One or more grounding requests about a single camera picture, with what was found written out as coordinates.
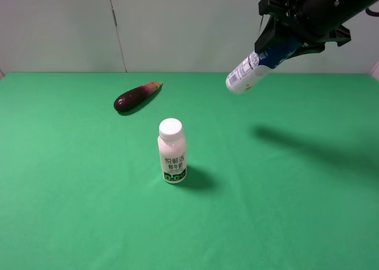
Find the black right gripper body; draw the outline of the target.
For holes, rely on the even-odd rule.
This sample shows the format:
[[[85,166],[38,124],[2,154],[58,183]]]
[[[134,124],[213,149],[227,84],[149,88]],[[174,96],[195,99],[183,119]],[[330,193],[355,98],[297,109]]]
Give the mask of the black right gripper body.
[[[292,36],[307,44],[351,41],[343,23],[378,0],[260,0],[260,15],[291,18]]]

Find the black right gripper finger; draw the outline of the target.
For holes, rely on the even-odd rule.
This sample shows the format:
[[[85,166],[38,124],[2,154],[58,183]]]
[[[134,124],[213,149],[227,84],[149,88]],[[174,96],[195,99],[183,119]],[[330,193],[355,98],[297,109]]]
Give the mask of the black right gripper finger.
[[[303,44],[297,48],[288,58],[294,58],[305,54],[318,54],[325,50],[325,43]]]
[[[291,18],[270,15],[268,22],[255,41],[255,52],[263,53],[273,49],[291,47]]]

